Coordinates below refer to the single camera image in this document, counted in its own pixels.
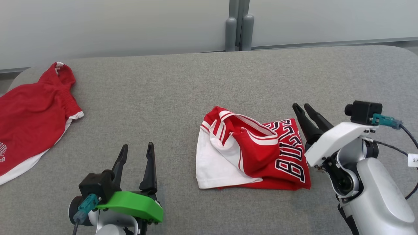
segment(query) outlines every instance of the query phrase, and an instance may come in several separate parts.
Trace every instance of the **teal cable connector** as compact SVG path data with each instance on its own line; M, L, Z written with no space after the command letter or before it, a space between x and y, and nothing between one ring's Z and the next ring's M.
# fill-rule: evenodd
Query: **teal cable connector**
M400 124L402 124L401 120L394 119L393 117L383 116L381 114L373 114L372 124L374 125L383 125L383 126L390 126L393 129L400 130Z
M96 208L99 201L100 199L96 194L89 194L83 203L81 203L81 205L78 207L78 211L73 217L74 221L78 220L79 224L82 224L86 220L89 212Z

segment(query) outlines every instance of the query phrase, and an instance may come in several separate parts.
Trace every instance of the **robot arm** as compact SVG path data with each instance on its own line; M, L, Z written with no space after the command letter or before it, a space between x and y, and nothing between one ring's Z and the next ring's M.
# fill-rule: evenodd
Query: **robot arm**
M75 197L69 206L69 218L75 224L73 234L81 224L95 226L96 235L146 235L148 225L163 221L163 208L156 196L154 144L148 144L145 175L137 192L120 189L127 152L128 145L124 145L112 170L104 170L101 174L90 173L80 183L82 196ZM95 203L87 204L84 209L85 202L88 203L91 197Z
M374 114L382 105L355 101L346 108L351 123L333 127L309 104L305 112L294 104L306 137L306 159L310 166L325 171L339 200L338 210L354 235L416 235L414 214L385 167L377 160L379 148L367 136L378 126Z

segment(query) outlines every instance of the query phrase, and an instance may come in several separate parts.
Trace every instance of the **white stripe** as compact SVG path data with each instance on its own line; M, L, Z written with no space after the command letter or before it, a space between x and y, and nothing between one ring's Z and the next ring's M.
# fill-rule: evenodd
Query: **white stripe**
M222 123L222 124L225 128L222 130L222 135L221 135L221 140L220 140L221 142L224 141L225 135L226 135L226 132L227 132L227 126L224 123Z
M209 134L209 131L208 131L208 130L206 130L206 128L204 128L204 127L200 126L200 129L201 129L201 130L203 130L206 134Z
M257 137L257 138L260 138L260 139L277 138L277 134L276 135L268 135L268 136L257 136L257 135L254 135L253 133L251 133L248 129L246 129L244 127L242 127L241 129L245 129L250 135L252 135L254 137Z
M225 126L225 124L223 122L221 122L219 124L218 131L216 132L216 138L218 138L218 140L223 139L223 137L222 137L222 128L224 126Z
M209 125L209 123L207 121L203 121L202 122L202 125L204 125L208 129L210 128L210 125Z
M251 134L249 134L248 136L251 138L251 140L254 143L258 145L277 145L279 143L277 138L274 138L272 140L259 140L259 139L254 138Z
M233 114L231 111L228 111L228 110L224 110L224 111L219 112L219 118L222 118L224 115L226 115L228 113Z
M223 122L225 119L227 119L227 118L229 118L231 116L234 116L234 115L237 115L237 114L230 112L229 114L223 116L223 118L221 119L221 122Z

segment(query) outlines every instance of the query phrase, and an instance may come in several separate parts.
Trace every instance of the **red jersey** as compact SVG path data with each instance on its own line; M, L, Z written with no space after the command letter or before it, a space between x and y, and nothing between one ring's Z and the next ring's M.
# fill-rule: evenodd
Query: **red jersey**
M32 168L83 112L70 93L71 69L54 63L37 83L0 97L0 185Z
M294 119L260 124L215 107L200 126L199 188L309 189L305 149Z

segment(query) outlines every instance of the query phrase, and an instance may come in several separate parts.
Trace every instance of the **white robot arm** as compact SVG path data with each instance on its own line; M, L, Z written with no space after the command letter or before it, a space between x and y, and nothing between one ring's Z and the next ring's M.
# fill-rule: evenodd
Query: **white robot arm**
M309 104L293 109L307 139L306 159L325 171L339 200L338 210L354 235L416 235L414 214L385 167L377 160L379 149L367 138L378 126L372 124L382 105L355 101L346 114L351 123L333 127Z

